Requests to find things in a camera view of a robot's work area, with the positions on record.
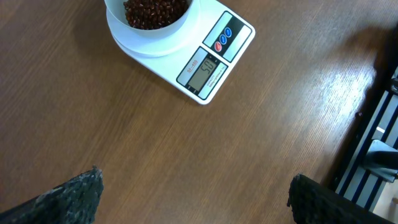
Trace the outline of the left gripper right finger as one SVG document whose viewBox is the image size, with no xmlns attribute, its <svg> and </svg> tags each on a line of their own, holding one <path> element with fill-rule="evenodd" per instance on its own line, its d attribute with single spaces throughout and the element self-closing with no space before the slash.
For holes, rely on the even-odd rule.
<svg viewBox="0 0 398 224">
<path fill-rule="evenodd" d="M 292 179 L 287 206 L 297 224 L 393 224 L 303 174 Z"/>
</svg>

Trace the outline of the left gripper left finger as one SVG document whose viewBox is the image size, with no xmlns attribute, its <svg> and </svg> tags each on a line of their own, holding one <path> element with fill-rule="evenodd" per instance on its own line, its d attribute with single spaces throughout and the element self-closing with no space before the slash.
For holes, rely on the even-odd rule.
<svg viewBox="0 0 398 224">
<path fill-rule="evenodd" d="M 94 166 L 41 195 L 2 212 L 1 223 L 94 223 L 103 190 L 102 170 Z"/>
</svg>

